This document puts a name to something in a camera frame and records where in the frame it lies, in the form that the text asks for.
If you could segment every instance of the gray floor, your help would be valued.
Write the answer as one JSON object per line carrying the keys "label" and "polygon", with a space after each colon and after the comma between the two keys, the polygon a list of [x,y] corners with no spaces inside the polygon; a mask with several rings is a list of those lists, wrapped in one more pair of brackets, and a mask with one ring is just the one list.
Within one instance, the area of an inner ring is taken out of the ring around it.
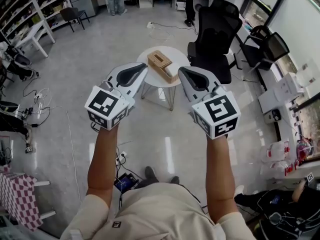
{"label": "gray floor", "polygon": [[[76,176],[83,200],[97,137],[90,128],[84,108],[92,87],[99,85],[114,67],[136,61],[149,47],[171,46],[187,54],[188,43],[197,38],[194,31],[158,26],[159,29],[150,33],[146,28],[148,22],[185,27],[184,20],[183,12],[170,9],[167,4],[156,4],[152,9],[129,6],[123,16],[110,16],[103,9],[90,19],[90,23],[84,21],[85,30],[79,25],[74,28],[75,33],[69,26],[58,29],[54,32],[55,44],[50,43],[48,37],[42,38],[40,43],[49,54],[48,58],[43,58],[34,48],[31,50],[32,67],[39,71],[40,78],[31,83],[26,93],[49,87],[52,94],[50,107],[62,108],[52,109],[48,120],[33,129],[33,153],[24,153],[24,142],[19,135],[1,134],[13,140],[12,166],[15,172],[25,172],[40,181],[51,182],[51,185],[36,190],[40,211],[56,210],[55,216],[45,220],[42,226],[45,231],[59,237],[80,205],[66,110],[70,117]],[[238,78],[242,75],[242,71],[235,68],[232,73]],[[17,77],[15,80],[5,89],[5,100],[20,103],[21,108],[34,106],[33,94],[22,96],[27,82],[22,83]],[[257,100],[260,87],[255,83],[244,83],[235,76],[226,87],[233,91],[242,113],[239,128],[228,138],[236,185],[245,185],[248,193],[262,190],[265,181],[260,177],[259,152],[261,146],[274,142],[276,136],[273,125],[266,125],[263,120]],[[45,99],[46,104],[49,99],[50,94]],[[154,92],[149,99],[163,102],[160,92]],[[137,95],[136,108],[120,124],[118,144],[120,151],[128,153],[127,168],[143,175],[144,167],[152,166],[163,182],[178,175],[181,184],[206,205],[206,136],[187,115],[187,104],[181,85],[177,87],[173,112],[141,100]],[[47,113],[43,112],[39,118],[33,115],[28,122],[42,122]],[[115,190],[112,214],[117,211],[118,198],[119,192]]]}

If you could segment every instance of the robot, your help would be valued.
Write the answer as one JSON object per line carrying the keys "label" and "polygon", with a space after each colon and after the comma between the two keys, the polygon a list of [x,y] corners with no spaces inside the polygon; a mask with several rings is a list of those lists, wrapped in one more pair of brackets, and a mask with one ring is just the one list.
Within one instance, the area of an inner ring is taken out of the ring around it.
{"label": "robot", "polygon": [[[93,87],[85,103],[90,120],[107,130],[115,127],[129,115],[147,73],[147,65],[141,62],[114,68],[99,87]],[[183,66],[178,75],[194,122],[211,139],[226,135],[239,125],[241,112],[232,92],[226,91],[212,72]]]}
{"label": "robot", "polygon": [[141,62],[115,67],[100,86],[93,87],[85,103],[90,120],[109,131],[115,127],[133,109],[147,73],[147,65]]}
{"label": "robot", "polygon": [[212,72],[183,66],[178,75],[190,101],[190,114],[210,139],[227,135],[238,127],[241,112],[235,97]]}

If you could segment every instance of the shoe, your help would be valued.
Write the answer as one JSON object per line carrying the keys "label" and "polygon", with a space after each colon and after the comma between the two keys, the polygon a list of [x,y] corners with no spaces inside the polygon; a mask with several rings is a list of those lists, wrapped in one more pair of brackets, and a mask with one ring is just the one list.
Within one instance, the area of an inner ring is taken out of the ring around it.
{"label": "shoe", "polygon": [[124,9],[123,13],[119,13],[119,15],[124,15],[127,11],[128,9]]}
{"label": "shoe", "polygon": [[237,195],[240,195],[240,194],[244,194],[244,190],[245,190],[245,186],[244,185],[240,185],[240,186],[237,186],[235,191],[234,191],[234,196],[237,196]]}
{"label": "shoe", "polygon": [[144,169],[144,176],[146,179],[154,179],[154,178],[157,178],[156,177],[156,174],[155,174],[155,170],[152,169],[150,166],[147,166],[145,169]]}
{"label": "shoe", "polygon": [[189,27],[191,28],[192,26],[192,23],[190,21],[188,21],[187,19],[184,21],[184,23]]}
{"label": "shoe", "polygon": [[170,183],[170,184],[177,184],[177,185],[179,185],[179,184],[180,184],[180,178],[179,178],[178,176],[174,176],[174,177],[170,180],[169,183]]}
{"label": "shoe", "polygon": [[29,79],[31,79],[33,76],[34,76],[34,71],[33,71],[33,70],[31,70],[31,75],[30,75],[30,76],[28,76],[28,78],[29,78]]}
{"label": "shoe", "polygon": [[31,129],[30,128],[27,128],[28,130],[28,133],[25,135],[25,140],[28,144],[31,143]]}

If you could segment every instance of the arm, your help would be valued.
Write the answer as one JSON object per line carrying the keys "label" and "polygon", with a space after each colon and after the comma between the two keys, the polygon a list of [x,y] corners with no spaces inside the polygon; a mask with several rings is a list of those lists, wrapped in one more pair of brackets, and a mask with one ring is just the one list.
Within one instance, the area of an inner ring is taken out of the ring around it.
{"label": "arm", "polygon": [[238,212],[235,194],[235,179],[231,169],[229,146],[225,136],[210,139],[206,148],[206,199],[213,222],[224,215]]}
{"label": "arm", "polygon": [[113,129],[100,128],[93,159],[88,172],[87,195],[95,195],[110,207],[116,173],[118,125]]}

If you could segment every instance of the checkered cloth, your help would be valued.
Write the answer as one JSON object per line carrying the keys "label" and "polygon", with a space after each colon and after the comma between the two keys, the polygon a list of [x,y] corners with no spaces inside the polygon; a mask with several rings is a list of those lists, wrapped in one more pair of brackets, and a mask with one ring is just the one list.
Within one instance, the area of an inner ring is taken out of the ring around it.
{"label": "checkered cloth", "polygon": [[0,204],[19,223],[34,231],[43,224],[34,195],[37,179],[10,172],[10,166],[0,166]]}

